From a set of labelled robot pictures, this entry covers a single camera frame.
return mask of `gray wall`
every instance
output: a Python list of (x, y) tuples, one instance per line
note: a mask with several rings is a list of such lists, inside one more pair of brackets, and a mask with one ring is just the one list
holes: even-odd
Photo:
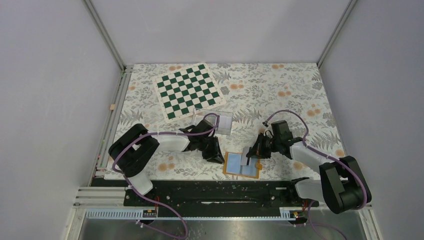
[(317, 62), (349, 0), (93, 0), (133, 63)]
[(0, 7), (0, 238), (57, 240), (119, 69), (79, 0)]
[(384, 239), (424, 236), (424, 1), (359, 1), (321, 68)]

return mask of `clear plastic box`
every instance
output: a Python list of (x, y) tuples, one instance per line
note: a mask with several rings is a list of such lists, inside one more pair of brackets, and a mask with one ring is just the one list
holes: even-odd
[[(214, 110), (206, 110), (206, 109), (199, 109), (195, 108), (193, 110), (193, 117), (191, 119), (192, 125), (197, 125), (206, 114), (216, 114), (219, 116), (219, 125), (218, 129), (215, 131), (215, 134), (221, 134), (221, 135), (230, 135), (231, 134), (231, 126), (233, 124), (233, 113), (232, 112), (226, 112), (226, 111), (214, 111)], [(208, 120), (210, 123), (215, 124), (215, 116), (210, 115), (206, 117), (206, 120)]]

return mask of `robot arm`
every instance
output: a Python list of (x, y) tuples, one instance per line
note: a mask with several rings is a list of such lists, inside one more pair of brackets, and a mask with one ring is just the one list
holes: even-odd
[(131, 182), (132, 187), (145, 195), (153, 188), (153, 184), (143, 169), (155, 152), (199, 150), (206, 161), (223, 164), (224, 157), (220, 150), (218, 138), (214, 136), (213, 131), (210, 132), (213, 128), (214, 126), (204, 119), (196, 126), (181, 128), (175, 133), (176, 135), (173, 132), (160, 135), (148, 134), (147, 128), (138, 123), (114, 142), (108, 152), (112, 159), (116, 160), (132, 142), (140, 136), (146, 135), (134, 146), (128, 148), (116, 163), (122, 174)]
[[(335, 214), (355, 209), (364, 201), (360, 184), (341, 165), (307, 148), (302, 138), (293, 137), (286, 121), (271, 124), (272, 137), (259, 134), (256, 143), (247, 153), (248, 158), (266, 159), (271, 152), (278, 152), (289, 159), (299, 161), (321, 175), (321, 180), (307, 177), (292, 180), (289, 191), (293, 199), (312, 199), (325, 202)], [(367, 203), (371, 201), (371, 192), (365, 182), (361, 169), (355, 158), (345, 156), (339, 159), (348, 166), (363, 183), (367, 195)]]

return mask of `green and white checkered board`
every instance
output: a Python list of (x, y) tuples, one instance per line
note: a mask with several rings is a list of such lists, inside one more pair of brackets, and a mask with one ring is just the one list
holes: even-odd
[(195, 108), (212, 109), (226, 103), (205, 63), (160, 75), (153, 85), (167, 123), (192, 116)]

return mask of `floral tablecloth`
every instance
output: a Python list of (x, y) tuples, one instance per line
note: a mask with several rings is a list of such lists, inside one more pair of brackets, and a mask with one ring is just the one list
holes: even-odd
[[(190, 125), (191, 118), (165, 123), (152, 79), (160, 74), (190, 64), (136, 64), (130, 78), (114, 140), (134, 124), (149, 131), (174, 131)], [(217, 135), (222, 154), (238, 153), (255, 143), (262, 122), (277, 110), (289, 109), (305, 119), (310, 129), (307, 141), (335, 156), (344, 156), (336, 122), (330, 110), (321, 76), (315, 63), (290, 64), (208, 64), (227, 104), (215, 110), (234, 114), (231, 135)], [(279, 113), (272, 121), (286, 120), (295, 137), (302, 137), (305, 127), (290, 113)], [(319, 178), (300, 162), (273, 153), (261, 160), (259, 180)], [(252, 180), (223, 174), (223, 164), (209, 163), (199, 151), (156, 152), (144, 171), (152, 180)], [(104, 178), (123, 179), (111, 170), (109, 159)]]

